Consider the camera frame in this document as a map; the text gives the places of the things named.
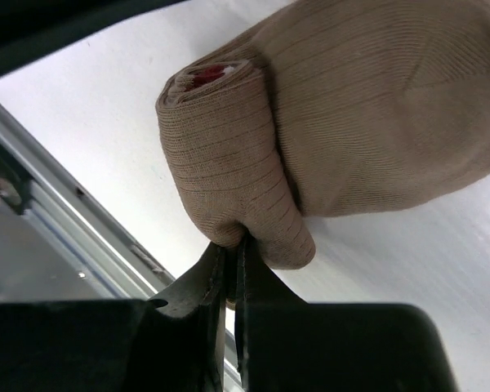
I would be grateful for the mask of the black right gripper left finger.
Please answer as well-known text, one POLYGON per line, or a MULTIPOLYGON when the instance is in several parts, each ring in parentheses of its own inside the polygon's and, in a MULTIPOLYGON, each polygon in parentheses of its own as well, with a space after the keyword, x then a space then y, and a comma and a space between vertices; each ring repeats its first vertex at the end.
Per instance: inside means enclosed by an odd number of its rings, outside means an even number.
POLYGON ((0 391, 220 391, 225 251, 148 300, 0 303, 0 391))

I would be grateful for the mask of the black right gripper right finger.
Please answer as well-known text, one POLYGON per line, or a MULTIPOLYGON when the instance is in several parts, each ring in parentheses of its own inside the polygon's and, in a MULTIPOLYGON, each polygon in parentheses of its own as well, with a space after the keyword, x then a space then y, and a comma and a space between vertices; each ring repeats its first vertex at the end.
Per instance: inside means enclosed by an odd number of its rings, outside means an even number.
POLYGON ((246 391, 456 391, 438 330, 413 305, 308 303, 261 259, 237 259, 235 340, 246 391))

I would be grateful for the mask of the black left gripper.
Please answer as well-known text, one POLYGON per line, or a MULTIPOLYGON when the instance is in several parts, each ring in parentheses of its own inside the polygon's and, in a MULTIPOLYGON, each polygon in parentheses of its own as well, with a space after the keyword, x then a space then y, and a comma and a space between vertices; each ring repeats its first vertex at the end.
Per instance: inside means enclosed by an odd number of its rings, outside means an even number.
POLYGON ((173 0, 0 0, 0 77, 173 0))

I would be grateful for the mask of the taupe sock with maroon cuff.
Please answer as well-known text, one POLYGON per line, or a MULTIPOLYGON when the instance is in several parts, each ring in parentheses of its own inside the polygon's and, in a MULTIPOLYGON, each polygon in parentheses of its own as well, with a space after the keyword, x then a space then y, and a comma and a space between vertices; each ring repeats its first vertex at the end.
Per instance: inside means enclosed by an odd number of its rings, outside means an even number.
POLYGON ((490 1, 296 1, 174 74, 156 112, 196 227, 299 269, 307 216, 400 211, 490 174, 490 1))

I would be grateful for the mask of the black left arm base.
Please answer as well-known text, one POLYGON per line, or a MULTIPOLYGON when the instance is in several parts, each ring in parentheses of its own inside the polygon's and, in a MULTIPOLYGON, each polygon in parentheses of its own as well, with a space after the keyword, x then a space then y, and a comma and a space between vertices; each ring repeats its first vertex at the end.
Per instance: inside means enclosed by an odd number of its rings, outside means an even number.
POLYGON ((23 215, 32 199, 31 174, 0 143, 0 198, 16 215, 23 215))

